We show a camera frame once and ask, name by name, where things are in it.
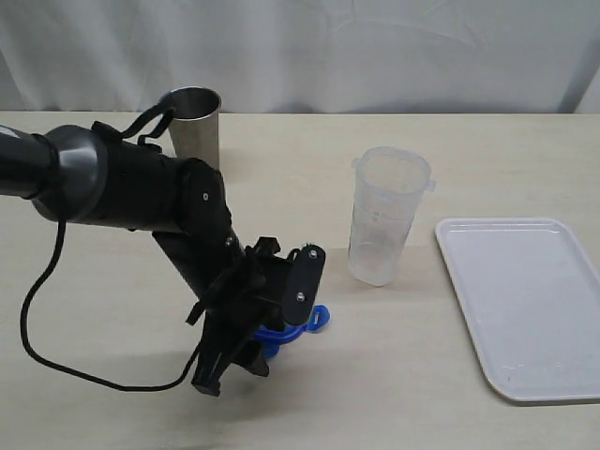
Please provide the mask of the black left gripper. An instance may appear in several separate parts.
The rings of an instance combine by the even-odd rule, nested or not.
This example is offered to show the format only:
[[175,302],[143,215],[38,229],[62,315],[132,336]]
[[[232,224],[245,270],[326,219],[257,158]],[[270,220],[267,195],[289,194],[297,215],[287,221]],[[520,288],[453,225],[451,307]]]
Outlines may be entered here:
[[290,270],[275,237],[262,236],[242,248],[235,236],[217,246],[185,238],[185,282],[197,296],[187,323],[204,318],[197,366],[191,384],[201,394],[220,395],[220,377],[233,362],[252,375],[267,377],[263,345],[254,339],[262,327],[281,332],[280,300]]

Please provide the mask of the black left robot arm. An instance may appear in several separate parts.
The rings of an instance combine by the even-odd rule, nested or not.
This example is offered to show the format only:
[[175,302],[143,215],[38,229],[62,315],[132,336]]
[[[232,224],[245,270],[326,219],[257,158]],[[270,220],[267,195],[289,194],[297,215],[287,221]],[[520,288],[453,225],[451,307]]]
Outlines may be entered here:
[[230,365],[268,375],[255,335],[282,329],[292,263],[274,237],[240,244],[223,178],[208,164],[107,136],[101,124],[43,135],[3,127],[1,192],[31,202],[60,230],[77,223],[152,234],[197,298],[187,322],[202,323],[202,336],[183,377],[199,392],[217,396]]

